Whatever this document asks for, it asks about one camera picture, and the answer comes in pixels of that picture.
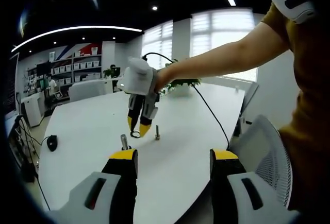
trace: office chair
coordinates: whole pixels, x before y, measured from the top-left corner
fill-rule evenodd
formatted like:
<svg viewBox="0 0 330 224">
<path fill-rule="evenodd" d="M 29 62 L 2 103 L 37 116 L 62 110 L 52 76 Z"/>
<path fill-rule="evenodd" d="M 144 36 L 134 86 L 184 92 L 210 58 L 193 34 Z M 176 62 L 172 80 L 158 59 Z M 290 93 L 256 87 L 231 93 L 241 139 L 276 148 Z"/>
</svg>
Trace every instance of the office chair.
<svg viewBox="0 0 330 224">
<path fill-rule="evenodd" d="M 236 154 L 247 172 L 255 172 L 276 191 L 287 208 L 292 190 L 292 168 L 277 129 L 260 115 L 229 150 Z"/>
<path fill-rule="evenodd" d="M 63 98 L 63 94 L 61 93 L 61 86 L 55 87 L 54 96 L 57 100 L 60 100 L 61 98 Z"/>
</svg>

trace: metal bolt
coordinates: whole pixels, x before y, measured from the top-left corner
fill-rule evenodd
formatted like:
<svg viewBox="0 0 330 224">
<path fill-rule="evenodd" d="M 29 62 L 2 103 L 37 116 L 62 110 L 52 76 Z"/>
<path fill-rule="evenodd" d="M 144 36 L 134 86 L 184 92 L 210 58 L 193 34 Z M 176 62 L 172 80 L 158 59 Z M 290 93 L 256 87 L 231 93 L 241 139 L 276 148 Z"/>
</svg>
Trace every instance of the metal bolt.
<svg viewBox="0 0 330 224">
<path fill-rule="evenodd" d="M 160 135 L 159 135 L 159 127 L 158 125 L 156 125 L 156 135 L 155 135 L 155 139 L 159 140 L 160 139 Z"/>
<path fill-rule="evenodd" d="M 123 150 L 128 150 L 128 144 L 127 144 L 127 137 L 125 134 L 122 134 L 120 136 L 120 140 L 122 141 L 122 145 L 123 145 Z"/>
</svg>

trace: computer monitor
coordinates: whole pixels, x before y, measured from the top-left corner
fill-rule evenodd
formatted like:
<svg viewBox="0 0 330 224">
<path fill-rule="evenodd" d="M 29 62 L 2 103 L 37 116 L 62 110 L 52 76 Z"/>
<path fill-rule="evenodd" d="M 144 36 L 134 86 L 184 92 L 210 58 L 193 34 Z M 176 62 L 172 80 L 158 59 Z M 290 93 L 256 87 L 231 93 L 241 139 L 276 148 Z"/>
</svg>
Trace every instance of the computer monitor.
<svg viewBox="0 0 330 224">
<path fill-rule="evenodd" d="M 119 67 L 115 67 L 115 68 L 113 68 L 113 70 L 114 70 L 113 77 L 119 77 L 120 76 L 120 68 Z"/>
<path fill-rule="evenodd" d="M 51 72 L 51 63 L 41 63 L 37 64 L 37 76 L 46 75 Z"/>
</svg>

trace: person's arm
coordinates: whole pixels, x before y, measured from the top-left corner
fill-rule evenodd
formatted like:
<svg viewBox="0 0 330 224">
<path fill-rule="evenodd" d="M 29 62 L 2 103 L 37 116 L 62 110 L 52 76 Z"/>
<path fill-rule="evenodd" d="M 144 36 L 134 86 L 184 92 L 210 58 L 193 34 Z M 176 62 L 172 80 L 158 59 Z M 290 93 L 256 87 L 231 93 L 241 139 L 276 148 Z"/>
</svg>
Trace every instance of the person's arm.
<svg viewBox="0 0 330 224">
<path fill-rule="evenodd" d="M 247 71 L 277 57 L 288 49 L 270 26 L 261 22 L 243 39 L 204 54 L 171 64 L 159 72 L 156 90 L 174 79 L 219 76 Z"/>
</svg>

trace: window blinds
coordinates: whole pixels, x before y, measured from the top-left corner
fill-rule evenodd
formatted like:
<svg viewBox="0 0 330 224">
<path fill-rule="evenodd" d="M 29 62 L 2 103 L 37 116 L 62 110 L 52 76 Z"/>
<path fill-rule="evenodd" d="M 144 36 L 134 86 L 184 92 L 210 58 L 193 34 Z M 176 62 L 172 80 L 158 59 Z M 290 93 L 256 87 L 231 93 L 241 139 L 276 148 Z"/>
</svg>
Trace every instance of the window blinds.
<svg viewBox="0 0 330 224">
<path fill-rule="evenodd" d="M 192 16 L 191 56 L 197 56 L 213 48 L 245 37 L 255 26 L 249 9 L 224 9 Z M 256 81 L 257 68 L 226 76 Z"/>
<path fill-rule="evenodd" d="M 166 22 L 147 30 L 143 35 L 142 54 L 160 53 L 171 58 L 172 34 L 173 21 Z M 168 63 L 165 58 L 158 55 L 149 55 L 147 62 L 151 67 L 157 70 L 165 67 L 165 64 Z"/>
</svg>

